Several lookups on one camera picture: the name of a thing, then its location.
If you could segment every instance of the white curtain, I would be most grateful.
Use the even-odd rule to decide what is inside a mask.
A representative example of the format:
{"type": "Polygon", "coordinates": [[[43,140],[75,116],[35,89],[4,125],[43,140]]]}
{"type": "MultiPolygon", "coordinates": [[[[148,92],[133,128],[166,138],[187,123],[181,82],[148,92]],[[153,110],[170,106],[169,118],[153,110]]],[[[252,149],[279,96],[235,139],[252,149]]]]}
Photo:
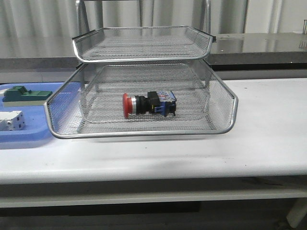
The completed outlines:
{"type": "MultiPolygon", "coordinates": [[[[190,25],[200,28],[202,0],[86,2],[91,29],[190,25]]],[[[277,33],[300,30],[306,0],[211,0],[211,33],[277,33]]],[[[0,0],[0,36],[78,35],[75,0],[0,0]]]]}

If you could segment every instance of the wire mesh tray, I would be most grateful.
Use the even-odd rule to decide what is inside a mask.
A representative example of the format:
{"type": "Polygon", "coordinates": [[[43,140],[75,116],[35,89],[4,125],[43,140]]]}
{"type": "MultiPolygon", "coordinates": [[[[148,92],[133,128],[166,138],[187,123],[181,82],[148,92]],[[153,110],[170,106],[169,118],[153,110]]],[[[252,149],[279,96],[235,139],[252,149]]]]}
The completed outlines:
{"type": "Polygon", "coordinates": [[[199,59],[212,36],[188,26],[101,28],[73,38],[82,62],[199,59]]]}
{"type": "Polygon", "coordinates": [[[236,108],[236,95],[202,60],[83,64],[45,104],[58,138],[220,134],[234,125],[236,108]],[[174,93],[176,116],[124,118],[123,93],[157,90],[174,93]]]}

